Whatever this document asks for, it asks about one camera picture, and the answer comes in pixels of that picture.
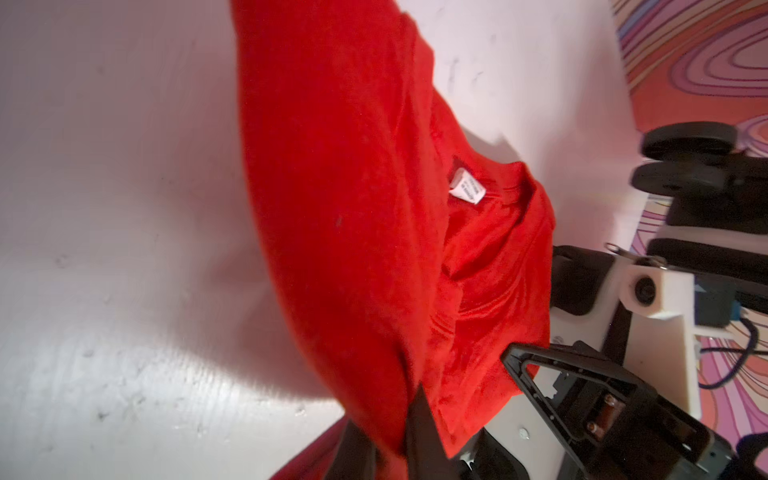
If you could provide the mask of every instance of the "red shirt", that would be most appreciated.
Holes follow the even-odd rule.
[[[421,382],[454,455],[519,393],[500,357],[549,336],[549,200],[475,153],[433,56],[386,0],[234,0],[244,163],[286,321],[348,415],[402,453]],[[466,168],[486,189],[451,197]]]

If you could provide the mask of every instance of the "red fabric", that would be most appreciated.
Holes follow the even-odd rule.
[[[548,343],[545,192],[469,147],[394,3],[234,0],[233,17],[247,181],[297,344],[390,455],[422,382],[455,454],[519,393],[504,348]],[[488,190],[476,206],[448,194],[460,166]]]

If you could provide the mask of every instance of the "patterned backdrop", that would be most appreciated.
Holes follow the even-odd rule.
[[[768,0],[612,0],[637,128],[649,131],[681,121],[737,125],[739,143],[768,157]],[[666,197],[650,196],[632,243],[645,253],[664,221]],[[750,313],[768,339],[768,317]],[[734,341],[702,339],[702,346],[746,345],[747,333],[731,324]],[[763,348],[768,341],[761,341]],[[722,378],[736,355],[714,353],[700,363],[702,382]],[[768,359],[752,357],[722,389],[701,391],[703,422],[735,445],[768,431]],[[768,454],[758,459],[768,471]]]

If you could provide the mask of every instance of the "patterned wall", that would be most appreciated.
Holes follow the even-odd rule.
[[[611,1],[638,129],[721,121],[739,127],[742,148],[768,157],[768,0]],[[632,250],[645,252],[669,203],[650,196]],[[768,339],[768,317],[750,313],[750,319]],[[730,328],[735,341],[702,339],[702,346],[744,347],[744,328]],[[722,378],[736,358],[703,356],[701,381]],[[702,390],[701,400],[703,422],[733,445],[744,435],[768,431],[768,359],[750,358],[737,379]],[[758,466],[768,471],[768,454]]]

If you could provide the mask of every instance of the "black disc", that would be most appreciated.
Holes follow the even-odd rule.
[[[724,170],[694,162],[653,162],[632,174],[632,186],[643,192],[668,197],[712,197],[725,190]]]
[[[723,156],[733,150],[737,135],[734,126],[715,121],[666,125],[645,134],[641,153],[654,160],[674,160],[676,153]]]

